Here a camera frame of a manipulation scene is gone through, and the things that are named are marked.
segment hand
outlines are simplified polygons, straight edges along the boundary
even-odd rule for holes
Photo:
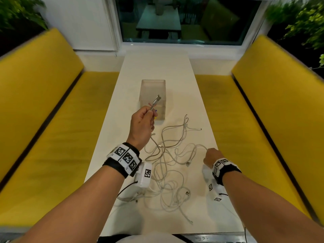
[[[217,159],[225,158],[221,151],[215,148],[209,148],[206,152],[206,157],[204,158],[204,164],[209,168],[213,168],[213,164]]]
[[[126,142],[139,151],[148,143],[154,130],[154,118],[157,113],[150,109],[150,106],[144,106],[132,115],[131,128]]]

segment forearm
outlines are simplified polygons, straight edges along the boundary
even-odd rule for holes
[[[19,243],[96,242],[123,182],[124,177],[118,171],[101,167],[38,221]]]
[[[320,242],[324,230],[278,194],[240,172],[225,173],[223,184],[242,222],[259,243]]]

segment bench backrest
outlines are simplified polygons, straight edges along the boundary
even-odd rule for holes
[[[232,73],[324,223],[324,81],[265,36]]]
[[[0,59],[0,181],[82,69],[57,29]]]

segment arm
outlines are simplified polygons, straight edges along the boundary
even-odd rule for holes
[[[126,142],[141,150],[154,130],[157,114],[145,106],[132,116]],[[101,167],[78,190],[39,220],[19,241],[96,242],[113,207],[124,176],[109,166]]]
[[[223,154],[212,148],[204,163],[212,168]],[[242,222],[259,243],[323,242],[324,229],[278,194],[238,171],[224,174],[222,182]]]

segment wristband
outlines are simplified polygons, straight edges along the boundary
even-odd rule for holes
[[[241,172],[236,164],[232,163],[231,161],[225,158],[217,159],[213,164],[213,176],[216,179],[216,182],[222,186],[223,186],[222,179],[224,174],[230,171]]]
[[[139,168],[142,160],[138,157],[139,151],[129,143],[123,143],[115,147],[108,155],[103,165],[108,165],[125,178],[133,177]]]

